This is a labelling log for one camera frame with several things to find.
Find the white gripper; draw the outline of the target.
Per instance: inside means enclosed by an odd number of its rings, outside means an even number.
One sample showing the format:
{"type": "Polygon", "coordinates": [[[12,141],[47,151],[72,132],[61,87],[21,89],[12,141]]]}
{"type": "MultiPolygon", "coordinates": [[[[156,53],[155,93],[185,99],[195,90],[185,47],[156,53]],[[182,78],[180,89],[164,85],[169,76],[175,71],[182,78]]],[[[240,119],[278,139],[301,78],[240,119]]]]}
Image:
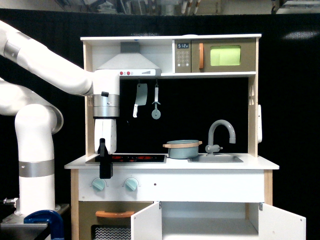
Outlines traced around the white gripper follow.
{"type": "Polygon", "coordinates": [[[98,153],[99,178],[111,179],[113,176],[112,155],[117,150],[116,119],[95,119],[94,150],[98,153]]]}

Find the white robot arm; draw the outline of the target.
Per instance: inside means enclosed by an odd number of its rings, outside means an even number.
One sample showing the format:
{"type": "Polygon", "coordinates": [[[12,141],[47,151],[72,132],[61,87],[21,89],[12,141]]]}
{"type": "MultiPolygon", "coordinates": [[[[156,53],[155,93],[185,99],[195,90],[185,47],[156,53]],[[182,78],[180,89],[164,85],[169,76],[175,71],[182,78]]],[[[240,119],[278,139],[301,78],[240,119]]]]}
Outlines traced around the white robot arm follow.
{"type": "MultiPolygon", "coordinates": [[[[86,71],[45,45],[2,22],[0,54],[58,89],[93,96],[94,144],[101,163],[117,149],[120,76],[114,69],[86,71]]],[[[0,82],[0,113],[15,118],[19,162],[19,213],[27,216],[54,210],[55,157],[53,134],[63,126],[62,113],[32,90],[0,82]]]]}

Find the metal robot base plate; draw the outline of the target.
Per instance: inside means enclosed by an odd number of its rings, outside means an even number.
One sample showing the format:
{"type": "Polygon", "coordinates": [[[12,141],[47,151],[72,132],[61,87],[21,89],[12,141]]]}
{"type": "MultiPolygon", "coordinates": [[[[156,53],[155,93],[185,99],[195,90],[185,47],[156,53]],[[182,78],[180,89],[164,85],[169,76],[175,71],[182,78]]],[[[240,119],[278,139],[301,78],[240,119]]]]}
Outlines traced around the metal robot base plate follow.
{"type": "MultiPolygon", "coordinates": [[[[56,211],[62,219],[70,211],[69,204],[58,204],[56,211]]],[[[50,226],[47,223],[24,224],[27,215],[16,211],[0,223],[0,238],[2,240],[51,240],[50,226]]]]}

